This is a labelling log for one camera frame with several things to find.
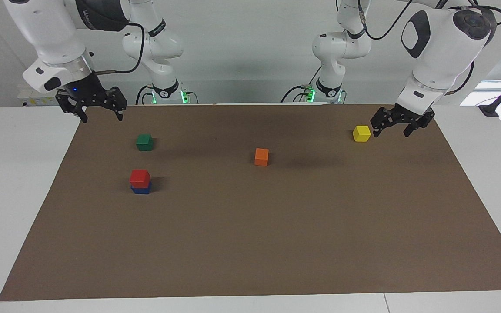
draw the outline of table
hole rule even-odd
[[[437,122],[501,232],[501,122],[475,107],[435,107]],[[78,126],[58,107],[0,107],[0,290]],[[16,208],[9,212],[6,208]],[[501,291],[0,303],[0,312],[494,312]]]

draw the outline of red cube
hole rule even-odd
[[[131,186],[137,189],[145,189],[150,185],[150,173],[145,169],[134,169],[131,173]]]

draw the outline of brown table mat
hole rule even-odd
[[[376,109],[89,109],[0,300],[501,290],[501,234],[437,124],[354,142]]]

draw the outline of robotic arm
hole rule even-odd
[[[23,74],[36,91],[58,89],[57,101],[65,113],[74,113],[86,123],[82,107],[101,106],[123,119],[127,100],[118,87],[106,90],[98,75],[130,71],[96,72],[86,46],[76,36],[78,28],[118,32],[127,25],[143,28],[144,35],[127,34],[123,46],[140,59],[151,73],[155,92],[175,100],[179,83],[166,59],[183,53],[182,43],[157,14],[151,0],[4,0],[22,32],[38,54]]]
[[[412,0],[430,9],[420,10],[406,24],[401,39],[409,54],[417,59],[396,106],[380,108],[371,120],[374,136],[397,123],[407,123],[404,131],[427,127],[434,117],[430,107],[439,101],[492,39],[497,22],[489,8],[479,5],[444,9],[447,0]],[[314,40],[314,55],[322,63],[316,88],[320,97],[337,103],[345,74],[343,59],[364,57],[372,39],[367,36],[366,13],[370,0],[342,0],[338,22],[342,33],[327,33]]]
[[[401,41],[417,62],[395,107],[381,107],[371,119],[374,136],[398,123],[407,124],[406,137],[427,127],[434,117],[431,106],[473,65],[492,40],[496,27],[493,12],[485,8],[429,9],[412,16]]]
[[[364,0],[364,13],[370,0]],[[336,103],[341,93],[345,76],[343,59],[357,59],[370,52],[372,40],[364,34],[357,0],[342,0],[337,21],[343,32],[326,33],[317,36],[312,44],[312,52],[322,63],[320,78],[316,81],[317,99]]]

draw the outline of wooden block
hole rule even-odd
[[[131,190],[135,194],[150,194],[150,192],[152,190],[152,182],[150,182],[150,184],[148,185],[148,188],[135,188],[135,187],[131,186]]]
[[[268,158],[270,157],[270,150],[257,148],[254,154],[255,166],[268,166]]]
[[[370,128],[368,126],[360,125],[355,127],[353,131],[353,138],[358,143],[367,142],[371,135],[372,133],[370,133]]]
[[[145,189],[150,185],[151,176],[145,169],[134,169],[131,172],[131,187],[137,189]]]
[[[154,140],[148,133],[143,133],[137,138],[137,148],[139,151],[152,151],[154,148]]]

